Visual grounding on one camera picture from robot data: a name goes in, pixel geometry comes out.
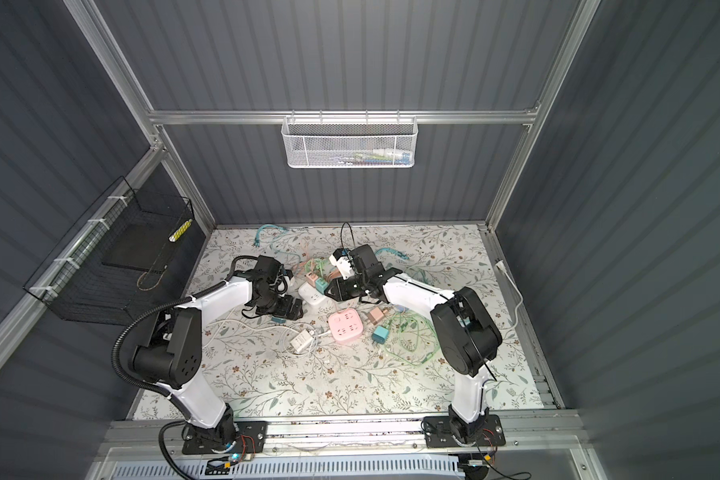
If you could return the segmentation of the pink power strip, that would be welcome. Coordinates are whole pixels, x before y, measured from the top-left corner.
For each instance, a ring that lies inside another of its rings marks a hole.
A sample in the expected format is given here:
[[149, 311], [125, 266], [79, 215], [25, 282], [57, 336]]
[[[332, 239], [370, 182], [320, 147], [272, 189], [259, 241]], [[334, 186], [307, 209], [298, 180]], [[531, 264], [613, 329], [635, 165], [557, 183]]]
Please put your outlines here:
[[331, 314], [328, 317], [328, 326], [333, 340], [340, 345], [359, 340], [364, 330], [362, 319], [354, 308]]

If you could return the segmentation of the teal USB charger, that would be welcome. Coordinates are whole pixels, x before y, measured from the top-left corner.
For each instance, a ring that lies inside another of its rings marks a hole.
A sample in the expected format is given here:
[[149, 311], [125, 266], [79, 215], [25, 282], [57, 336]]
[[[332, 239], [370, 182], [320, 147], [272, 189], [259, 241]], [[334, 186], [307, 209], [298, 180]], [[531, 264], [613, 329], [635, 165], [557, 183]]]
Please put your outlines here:
[[389, 334], [390, 332], [386, 327], [379, 325], [373, 330], [371, 339], [373, 342], [383, 345], [388, 340]]

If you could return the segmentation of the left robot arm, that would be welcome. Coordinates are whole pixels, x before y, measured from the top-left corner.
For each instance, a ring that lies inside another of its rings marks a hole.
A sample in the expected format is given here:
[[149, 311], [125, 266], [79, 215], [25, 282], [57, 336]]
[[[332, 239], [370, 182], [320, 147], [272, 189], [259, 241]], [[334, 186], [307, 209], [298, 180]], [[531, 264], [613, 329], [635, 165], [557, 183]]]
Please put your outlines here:
[[138, 341], [126, 371], [133, 373], [182, 413], [192, 426], [211, 430], [231, 421], [231, 408], [213, 392], [203, 374], [205, 328], [238, 307], [255, 317], [298, 320], [303, 301], [287, 293], [293, 272], [273, 257], [243, 255], [249, 270], [233, 268], [226, 278], [147, 316], [150, 332]]

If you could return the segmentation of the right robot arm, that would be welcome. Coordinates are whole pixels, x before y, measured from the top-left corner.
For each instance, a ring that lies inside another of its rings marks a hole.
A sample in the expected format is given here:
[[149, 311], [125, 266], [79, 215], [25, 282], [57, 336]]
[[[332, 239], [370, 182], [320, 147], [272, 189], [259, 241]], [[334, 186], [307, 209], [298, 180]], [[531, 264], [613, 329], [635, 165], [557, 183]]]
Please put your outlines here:
[[337, 301], [371, 297], [408, 309], [429, 320], [441, 353], [455, 372], [449, 415], [460, 425], [474, 427], [486, 415], [485, 384], [493, 379], [493, 361], [503, 337], [477, 292], [438, 288], [413, 279], [398, 268], [386, 268], [368, 245], [336, 249], [329, 262], [340, 276], [324, 295]]

